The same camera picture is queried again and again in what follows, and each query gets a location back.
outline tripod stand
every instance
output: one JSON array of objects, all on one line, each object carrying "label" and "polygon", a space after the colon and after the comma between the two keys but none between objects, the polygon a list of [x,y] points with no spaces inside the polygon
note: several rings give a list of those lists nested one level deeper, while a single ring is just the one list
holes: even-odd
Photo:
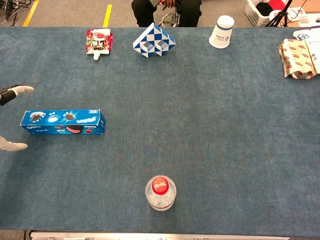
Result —
[{"label": "tripod stand", "polygon": [[278,27],[279,23],[281,22],[281,19],[284,17],[284,27],[288,26],[288,13],[287,10],[290,7],[290,4],[293,0],[289,0],[287,4],[285,5],[284,9],[280,11],[271,21],[265,25],[266,27]]}]

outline blue and white puzzle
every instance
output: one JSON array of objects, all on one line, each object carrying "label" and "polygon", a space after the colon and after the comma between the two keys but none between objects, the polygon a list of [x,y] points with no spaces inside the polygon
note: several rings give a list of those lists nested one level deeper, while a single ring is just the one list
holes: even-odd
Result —
[{"label": "blue and white puzzle", "polygon": [[152,23],[148,28],[133,42],[133,49],[143,56],[150,58],[153,54],[165,55],[176,45],[174,37],[166,31]]}]

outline yellow floor line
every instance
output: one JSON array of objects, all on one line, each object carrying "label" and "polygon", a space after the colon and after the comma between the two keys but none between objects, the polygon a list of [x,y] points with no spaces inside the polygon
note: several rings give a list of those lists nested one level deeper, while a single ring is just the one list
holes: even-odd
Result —
[{"label": "yellow floor line", "polygon": [[31,9],[30,9],[30,12],[29,12],[28,16],[26,17],[26,19],[25,19],[25,21],[24,21],[24,24],[23,24],[24,27],[28,27],[29,22],[30,22],[30,20],[31,20],[31,18],[32,18],[32,15],[34,14],[34,12],[35,12],[35,10],[36,10],[36,7],[37,7],[38,3],[39,3],[39,0],[35,0],[35,1],[34,1],[32,7],[31,7]]},{"label": "yellow floor line", "polygon": [[110,14],[111,14],[112,4],[108,4],[108,7],[105,12],[105,17],[103,21],[103,27],[107,28],[109,24]]}]

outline floor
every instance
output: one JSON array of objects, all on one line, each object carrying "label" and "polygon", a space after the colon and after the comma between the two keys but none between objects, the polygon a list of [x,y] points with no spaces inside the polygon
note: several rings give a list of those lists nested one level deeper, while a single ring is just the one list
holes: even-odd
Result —
[{"label": "floor", "polygon": [[[247,0],[202,0],[202,17],[198,27],[214,27],[221,15],[232,16],[236,28],[251,28],[252,25],[244,15]],[[25,22],[34,0],[28,9],[17,13],[15,26],[28,27],[92,27],[101,28],[104,25],[108,5],[112,5],[108,27],[136,27],[136,20],[131,10],[131,0],[39,0],[35,11]],[[154,14],[154,21],[159,23],[161,18],[172,12],[172,9],[162,11],[159,7]],[[0,10],[0,20],[5,17],[4,10]],[[0,26],[11,26],[13,19],[0,22]],[[0,240],[29,239],[29,231],[0,230]]]}]

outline white basket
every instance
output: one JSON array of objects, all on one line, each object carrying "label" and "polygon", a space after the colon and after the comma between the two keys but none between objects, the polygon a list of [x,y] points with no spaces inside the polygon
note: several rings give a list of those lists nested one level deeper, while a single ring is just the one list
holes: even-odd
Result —
[{"label": "white basket", "polygon": [[258,11],[256,6],[253,2],[261,3],[261,2],[268,2],[265,0],[246,0],[247,3],[244,7],[244,14],[249,19],[251,24],[254,27],[264,27],[270,21],[269,16],[262,16],[261,13]]}]

